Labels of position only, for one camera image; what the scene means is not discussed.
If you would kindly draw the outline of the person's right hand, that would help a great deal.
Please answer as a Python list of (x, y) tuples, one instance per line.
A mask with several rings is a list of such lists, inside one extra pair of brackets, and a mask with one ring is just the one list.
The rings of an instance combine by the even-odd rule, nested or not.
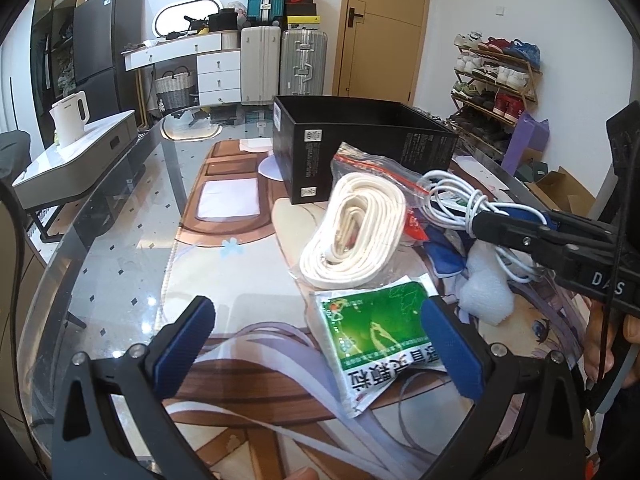
[[(616, 326), (608, 323), (608, 332), (606, 336), (608, 341), (605, 347), (604, 363), (600, 364), (602, 326), (604, 321), (603, 304), (599, 301), (591, 300), (589, 307), (589, 322), (585, 332), (585, 338), (582, 345), (584, 346), (584, 369), (590, 380), (595, 382), (599, 373), (604, 374), (612, 370), (614, 365), (614, 356), (611, 350), (613, 339), (617, 333)], [(640, 341), (640, 323), (638, 318), (627, 315), (624, 319), (623, 334), (630, 344), (638, 344)]]

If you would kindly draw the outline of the person's left hand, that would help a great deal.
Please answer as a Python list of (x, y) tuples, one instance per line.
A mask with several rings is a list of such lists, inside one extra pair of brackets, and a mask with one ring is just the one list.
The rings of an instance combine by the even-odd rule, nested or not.
[(304, 467), (292, 472), (284, 480), (319, 480), (319, 475), (314, 468)]

